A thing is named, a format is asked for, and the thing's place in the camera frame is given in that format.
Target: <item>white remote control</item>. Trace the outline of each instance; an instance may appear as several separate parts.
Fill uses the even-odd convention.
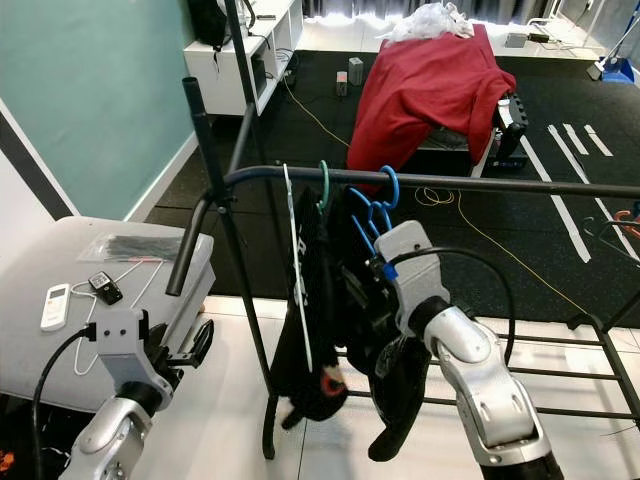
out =
[[[69,306],[69,296],[71,294],[69,290],[68,283],[54,285],[47,290],[40,322],[40,328],[44,332],[58,330],[64,327],[67,322],[67,307]]]

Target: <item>white shelf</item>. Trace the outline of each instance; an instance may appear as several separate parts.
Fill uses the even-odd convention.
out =
[[[243,39],[254,95],[252,58],[260,58],[265,72],[274,76],[267,78],[264,90],[256,95],[256,109],[261,114],[288,63],[285,59],[278,60],[277,49],[295,50],[302,35],[302,0],[259,0],[253,9],[256,15],[276,16],[275,20],[256,19],[251,28],[253,35]],[[213,47],[199,41],[184,49],[189,74],[200,83],[205,109],[210,114],[243,115],[246,102],[233,42],[214,53]]]

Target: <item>teal hanger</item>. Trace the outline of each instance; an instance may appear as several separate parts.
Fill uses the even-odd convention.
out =
[[[327,168],[327,162],[320,160],[320,168],[322,169],[322,176],[324,178],[324,185],[322,187],[322,199],[316,203],[318,212],[322,214],[327,203],[329,202],[329,169]]]

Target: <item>gray table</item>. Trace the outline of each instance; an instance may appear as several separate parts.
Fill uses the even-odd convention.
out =
[[[40,319],[47,289],[60,283],[71,285],[86,281],[103,270],[111,278],[130,268],[129,262],[80,260],[87,245],[102,234],[150,237],[181,236],[182,229],[140,223],[118,222],[86,217],[68,217],[49,227],[24,253],[16,258],[0,278],[0,392],[32,398],[40,373],[54,350],[71,334],[83,327],[92,300],[72,295],[67,324],[56,332],[40,330]],[[171,351],[181,346],[189,333],[198,309],[215,279],[209,263],[213,238],[200,235],[189,274],[180,297],[164,294],[173,263],[165,263],[136,308],[149,312],[151,326],[168,325],[165,336]],[[129,307],[147,283],[157,263],[143,263],[118,285],[124,299],[119,307]],[[98,301],[96,311],[109,307]],[[42,401],[74,410],[96,411],[113,395],[111,376],[98,360],[85,376],[73,371],[75,344],[65,351],[54,366],[42,395]],[[83,341],[80,369],[95,355],[94,344]]]

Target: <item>white baseboard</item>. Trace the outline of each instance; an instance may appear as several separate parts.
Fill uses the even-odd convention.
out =
[[[189,157],[195,152],[198,140],[194,132],[178,149],[173,158],[169,161],[160,175],[147,188],[147,191],[138,199],[131,211],[124,217],[125,222],[143,222],[151,213],[153,207],[158,203],[164,192],[169,188],[171,182],[178,175]]]

